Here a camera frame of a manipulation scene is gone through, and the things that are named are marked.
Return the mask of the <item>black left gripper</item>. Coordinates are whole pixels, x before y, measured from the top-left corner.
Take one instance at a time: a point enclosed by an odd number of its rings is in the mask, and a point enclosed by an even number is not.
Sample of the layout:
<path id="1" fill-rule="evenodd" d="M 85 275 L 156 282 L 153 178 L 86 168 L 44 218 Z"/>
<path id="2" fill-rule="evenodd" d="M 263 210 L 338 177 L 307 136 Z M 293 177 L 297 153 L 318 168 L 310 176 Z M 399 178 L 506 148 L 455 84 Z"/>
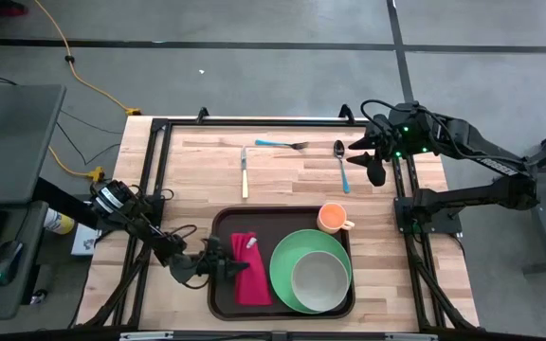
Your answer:
<path id="1" fill-rule="evenodd" d="M 218 237 L 209 236 L 201 242 L 204 248 L 191 257 L 196 276 L 208 276 L 209 279 L 223 276 L 227 265 L 231 268 L 227 271 L 227 277 L 232 279 L 248 269 L 247 262 L 228 256 Z"/>

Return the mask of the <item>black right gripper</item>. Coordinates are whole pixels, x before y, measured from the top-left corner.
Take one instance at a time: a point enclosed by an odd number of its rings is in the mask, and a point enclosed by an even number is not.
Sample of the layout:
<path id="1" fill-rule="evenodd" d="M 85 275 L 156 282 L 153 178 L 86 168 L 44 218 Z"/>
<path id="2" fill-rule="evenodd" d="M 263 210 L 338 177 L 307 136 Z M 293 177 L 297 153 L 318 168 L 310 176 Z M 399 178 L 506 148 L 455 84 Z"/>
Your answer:
<path id="1" fill-rule="evenodd" d="M 386 171 L 382 166 L 382 159 L 404 158 L 406 148 L 404 146 L 405 124 L 397 121 L 396 116 L 388 118 L 382 114 L 369 118 L 373 125 L 369 135 L 352 143 L 350 150 L 371 150 L 374 155 L 364 152 L 361 155 L 347 159 L 349 163 L 365 167 L 367 177 L 374 187 L 382 187 L 386 183 Z"/>

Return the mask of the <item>red cloth napkin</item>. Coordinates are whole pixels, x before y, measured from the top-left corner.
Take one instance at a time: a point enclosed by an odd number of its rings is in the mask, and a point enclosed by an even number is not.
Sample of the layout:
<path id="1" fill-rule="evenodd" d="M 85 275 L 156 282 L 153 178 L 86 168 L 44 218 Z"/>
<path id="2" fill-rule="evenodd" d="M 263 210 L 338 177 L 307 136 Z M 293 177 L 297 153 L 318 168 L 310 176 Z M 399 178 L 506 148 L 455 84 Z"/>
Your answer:
<path id="1" fill-rule="evenodd" d="M 248 264 L 235 276 L 235 302 L 240 306 L 270 306 L 272 298 L 256 233 L 232 233 L 231 246 L 234 259 Z"/>

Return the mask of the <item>blue-handled metal spoon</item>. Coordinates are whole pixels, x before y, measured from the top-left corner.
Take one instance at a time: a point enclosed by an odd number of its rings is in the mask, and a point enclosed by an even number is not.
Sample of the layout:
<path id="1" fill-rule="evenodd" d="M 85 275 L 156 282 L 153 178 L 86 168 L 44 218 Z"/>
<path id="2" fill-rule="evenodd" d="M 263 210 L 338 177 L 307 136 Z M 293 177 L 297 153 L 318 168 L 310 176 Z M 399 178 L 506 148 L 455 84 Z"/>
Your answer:
<path id="1" fill-rule="evenodd" d="M 345 154 L 345 148 L 344 148 L 343 142 L 341 140 L 336 140 L 334 143 L 334 156 L 339 162 L 343 192 L 345 194 L 349 194 L 351 192 L 351 189 L 347 180 L 347 176 L 346 176 L 346 172 L 345 172 L 345 168 L 343 164 L 344 154 Z"/>

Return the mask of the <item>green plate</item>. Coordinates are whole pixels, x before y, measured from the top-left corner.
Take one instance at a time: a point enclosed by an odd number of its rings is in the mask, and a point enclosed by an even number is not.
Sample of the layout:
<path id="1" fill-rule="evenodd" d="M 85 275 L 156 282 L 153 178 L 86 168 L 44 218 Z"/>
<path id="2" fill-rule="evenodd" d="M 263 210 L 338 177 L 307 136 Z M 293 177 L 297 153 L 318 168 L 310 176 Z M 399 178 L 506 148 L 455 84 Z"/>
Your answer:
<path id="1" fill-rule="evenodd" d="M 303 229 L 284 237 L 275 247 L 269 263 L 269 277 L 277 297 L 291 310 L 304 314 L 320 314 L 306 309 L 292 292 L 291 274 L 298 259 L 312 251 L 325 251 L 335 255 L 344 265 L 349 288 L 353 279 L 350 258 L 332 236 L 314 229 Z"/>

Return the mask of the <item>orange mug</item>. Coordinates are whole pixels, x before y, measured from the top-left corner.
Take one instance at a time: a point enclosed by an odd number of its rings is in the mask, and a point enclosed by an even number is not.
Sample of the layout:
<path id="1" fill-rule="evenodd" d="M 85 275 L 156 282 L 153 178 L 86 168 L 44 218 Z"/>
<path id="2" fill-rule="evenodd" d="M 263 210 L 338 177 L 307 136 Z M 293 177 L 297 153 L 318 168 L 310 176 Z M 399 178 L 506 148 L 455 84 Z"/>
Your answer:
<path id="1" fill-rule="evenodd" d="M 339 204 L 324 204 L 318 212 L 318 228 L 328 234 L 335 234 L 341 230 L 351 230 L 355 224 L 348 220 L 345 208 Z"/>

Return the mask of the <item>cream-handled table knife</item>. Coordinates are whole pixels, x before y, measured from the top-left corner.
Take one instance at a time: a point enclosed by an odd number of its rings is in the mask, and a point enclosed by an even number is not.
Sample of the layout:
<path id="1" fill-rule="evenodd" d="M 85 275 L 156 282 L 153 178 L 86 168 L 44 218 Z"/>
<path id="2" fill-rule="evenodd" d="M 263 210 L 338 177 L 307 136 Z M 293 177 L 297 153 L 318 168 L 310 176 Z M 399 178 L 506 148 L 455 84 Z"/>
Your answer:
<path id="1" fill-rule="evenodd" d="M 241 150 L 241 170 L 242 170 L 242 198 L 247 199 L 249 196 L 248 191 L 248 178 L 247 178 L 247 167 L 246 167 L 246 147 L 244 146 Z"/>

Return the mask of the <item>pale grey bowl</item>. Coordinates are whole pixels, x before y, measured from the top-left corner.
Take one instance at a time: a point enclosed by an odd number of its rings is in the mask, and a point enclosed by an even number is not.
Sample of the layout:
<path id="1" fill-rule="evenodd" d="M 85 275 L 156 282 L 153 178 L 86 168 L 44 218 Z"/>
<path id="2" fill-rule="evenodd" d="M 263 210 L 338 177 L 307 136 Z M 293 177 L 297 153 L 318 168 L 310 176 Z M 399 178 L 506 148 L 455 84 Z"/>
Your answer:
<path id="1" fill-rule="evenodd" d="M 334 309 L 349 290 L 349 278 L 342 262 L 325 251 L 301 256 L 291 274 L 292 292 L 298 302 L 315 313 Z"/>

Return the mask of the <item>blue-handled metal fork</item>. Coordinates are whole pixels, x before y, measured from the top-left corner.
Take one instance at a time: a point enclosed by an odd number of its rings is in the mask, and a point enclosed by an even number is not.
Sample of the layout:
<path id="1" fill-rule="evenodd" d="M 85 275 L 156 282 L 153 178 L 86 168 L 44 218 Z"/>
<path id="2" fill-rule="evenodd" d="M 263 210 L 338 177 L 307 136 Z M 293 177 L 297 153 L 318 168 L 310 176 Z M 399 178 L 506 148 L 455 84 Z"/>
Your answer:
<path id="1" fill-rule="evenodd" d="M 274 142 L 274 141 L 267 141 L 267 140 L 261 140 L 256 139 L 255 144 L 257 146 L 273 146 L 273 147 L 288 147 L 293 150 L 303 150 L 308 147 L 308 142 L 299 142 L 299 143 L 283 143 L 283 142 Z"/>

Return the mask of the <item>dark brown plastic tray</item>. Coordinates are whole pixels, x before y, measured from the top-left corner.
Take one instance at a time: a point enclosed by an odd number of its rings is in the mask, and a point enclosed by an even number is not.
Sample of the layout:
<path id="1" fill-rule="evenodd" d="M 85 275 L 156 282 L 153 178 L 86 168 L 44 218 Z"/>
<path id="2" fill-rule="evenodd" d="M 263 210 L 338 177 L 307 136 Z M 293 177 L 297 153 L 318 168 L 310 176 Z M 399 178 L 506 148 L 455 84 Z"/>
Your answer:
<path id="1" fill-rule="evenodd" d="M 272 304 L 270 306 L 240 306 L 235 302 L 235 281 L 214 279 L 210 282 L 208 291 L 211 313 L 226 321 L 335 319 L 348 315 L 355 305 L 355 286 L 352 283 L 345 299 L 332 311 L 304 314 L 286 306 L 275 294 L 270 281 L 269 263 L 275 247 L 284 237 L 299 230 L 314 229 L 323 232 L 317 226 L 318 213 L 317 206 L 234 206 L 220 211 L 212 222 L 212 234 L 220 239 L 225 251 L 232 250 L 232 233 L 256 233 Z M 337 232 L 330 236 L 341 243 L 351 261 L 349 234 Z"/>

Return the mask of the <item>small white box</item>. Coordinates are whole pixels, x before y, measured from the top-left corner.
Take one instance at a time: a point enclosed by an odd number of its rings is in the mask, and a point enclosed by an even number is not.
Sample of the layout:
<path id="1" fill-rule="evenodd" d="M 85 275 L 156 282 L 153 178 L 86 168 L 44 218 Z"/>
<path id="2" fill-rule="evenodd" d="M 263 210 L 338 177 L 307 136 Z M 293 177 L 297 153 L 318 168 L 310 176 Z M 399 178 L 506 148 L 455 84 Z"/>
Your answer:
<path id="1" fill-rule="evenodd" d="M 100 234 L 101 232 L 99 230 L 92 229 L 83 224 L 78 224 L 70 254 L 77 257 L 93 256 L 95 244 L 100 237 Z"/>

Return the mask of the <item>white and yellow bottle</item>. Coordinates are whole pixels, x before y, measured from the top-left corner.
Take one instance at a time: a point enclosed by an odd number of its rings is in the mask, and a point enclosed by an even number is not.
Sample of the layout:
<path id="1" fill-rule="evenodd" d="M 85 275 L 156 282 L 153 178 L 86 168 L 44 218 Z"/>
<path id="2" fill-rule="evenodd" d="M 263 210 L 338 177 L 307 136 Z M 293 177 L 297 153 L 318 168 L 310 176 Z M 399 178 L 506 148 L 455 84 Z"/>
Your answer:
<path id="1" fill-rule="evenodd" d="M 59 235 L 70 233 L 76 226 L 72 218 L 54 210 L 49 209 L 44 220 L 44 229 Z"/>

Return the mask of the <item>black computer mouse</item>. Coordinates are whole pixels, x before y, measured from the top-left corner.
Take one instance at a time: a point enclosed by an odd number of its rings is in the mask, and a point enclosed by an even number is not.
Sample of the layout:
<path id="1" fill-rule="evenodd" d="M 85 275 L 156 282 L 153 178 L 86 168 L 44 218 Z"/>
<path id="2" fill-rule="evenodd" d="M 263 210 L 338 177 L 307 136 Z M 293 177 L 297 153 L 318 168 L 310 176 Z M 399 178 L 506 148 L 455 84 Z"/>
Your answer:
<path id="1" fill-rule="evenodd" d="M 17 240 L 0 245 L 0 286 L 7 286 L 15 279 L 23 248 Z"/>

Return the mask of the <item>person's foot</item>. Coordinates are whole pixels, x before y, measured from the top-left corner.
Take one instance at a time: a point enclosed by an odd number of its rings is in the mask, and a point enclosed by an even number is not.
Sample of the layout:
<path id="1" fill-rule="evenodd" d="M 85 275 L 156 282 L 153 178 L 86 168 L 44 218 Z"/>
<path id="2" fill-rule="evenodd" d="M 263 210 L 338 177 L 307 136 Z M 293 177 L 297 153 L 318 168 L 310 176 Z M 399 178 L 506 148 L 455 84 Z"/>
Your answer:
<path id="1" fill-rule="evenodd" d="M 0 16 L 16 17 L 28 13 L 28 8 L 14 0 L 0 0 Z"/>

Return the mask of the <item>black aluminium table frame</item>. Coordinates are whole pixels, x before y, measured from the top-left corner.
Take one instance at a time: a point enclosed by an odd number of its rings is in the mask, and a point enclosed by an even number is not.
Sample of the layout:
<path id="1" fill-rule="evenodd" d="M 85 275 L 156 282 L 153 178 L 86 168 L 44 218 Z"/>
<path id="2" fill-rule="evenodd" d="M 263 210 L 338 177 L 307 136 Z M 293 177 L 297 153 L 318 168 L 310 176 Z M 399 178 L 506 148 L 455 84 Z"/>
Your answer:
<path id="1" fill-rule="evenodd" d="M 356 302 L 337 319 L 225 321 L 209 310 L 201 279 L 177 283 L 158 261 L 130 286 L 121 302 L 121 329 L 191 333 L 259 333 L 275 339 L 380 337 L 387 333 L 438 341 L 466 341 L 448 325 L 418 325 L 404 237 L 392 202 L 417 187 L 444 190 L 441 158 L 432 153 L 388 167 L 376 188 L 358 166 L 348 169 L 351 192 L 342 191 L 336 140 L 352 143 L 365 120 L 347 117 L 130 117 L 115 169 L 117 179 L 146 179 L 167 191 L 165 227 L 195 224 L 189 248 L 198 249 L 214 216 L 228 206 L 343 205 L 356 227 L 350 233 Z M 257 146 L 256 139 L 299 143 L 303 150 Z M 242 198 L 241 150 L 246 147 L 249 196 Z"/>

